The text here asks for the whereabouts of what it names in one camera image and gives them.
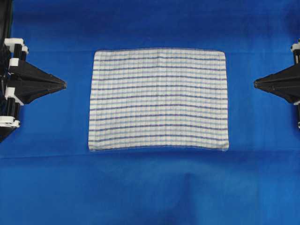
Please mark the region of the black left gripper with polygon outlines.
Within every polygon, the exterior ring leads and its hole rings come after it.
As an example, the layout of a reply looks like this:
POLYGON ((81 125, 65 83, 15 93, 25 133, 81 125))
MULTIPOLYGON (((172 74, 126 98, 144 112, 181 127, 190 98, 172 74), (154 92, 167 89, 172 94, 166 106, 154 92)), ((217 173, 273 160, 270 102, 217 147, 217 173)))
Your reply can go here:
POLYGON ((28 53, 22 38, 5 38, 0 48, 1 142, 20 127, 21 106, 67 87, 63 80, 23 61, 28 53), (25 81, 11 81, 11 75, 25 81))

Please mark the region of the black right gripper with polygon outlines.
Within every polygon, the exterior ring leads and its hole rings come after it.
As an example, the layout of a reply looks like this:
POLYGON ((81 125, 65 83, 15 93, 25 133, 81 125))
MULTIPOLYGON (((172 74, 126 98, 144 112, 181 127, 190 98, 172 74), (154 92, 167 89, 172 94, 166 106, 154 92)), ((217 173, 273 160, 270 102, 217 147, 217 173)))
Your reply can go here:
POLYGON ((299 87, 277 87, 274 85, 264 85, 267 83, 289 82, 300 80, 300 40, 291 46, 294 64, 277 73, 259 78, 254 81, 254 87, 265 92, 274 94, 285 99, 288 103, 297 106, 298 128, 300 128, 300 88, 299 87))

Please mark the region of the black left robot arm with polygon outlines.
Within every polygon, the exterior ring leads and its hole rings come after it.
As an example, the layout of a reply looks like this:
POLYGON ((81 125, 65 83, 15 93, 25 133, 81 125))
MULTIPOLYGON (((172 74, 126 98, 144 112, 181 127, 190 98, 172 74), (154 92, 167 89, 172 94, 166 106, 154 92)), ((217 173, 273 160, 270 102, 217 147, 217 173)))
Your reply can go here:
POLYGON ((65 81, 26 61, 29 49, 22 38, 10 36, 13 2, 0 2, 0 139, 11 135, 21 122, 23 105, 67 87, 65 81))

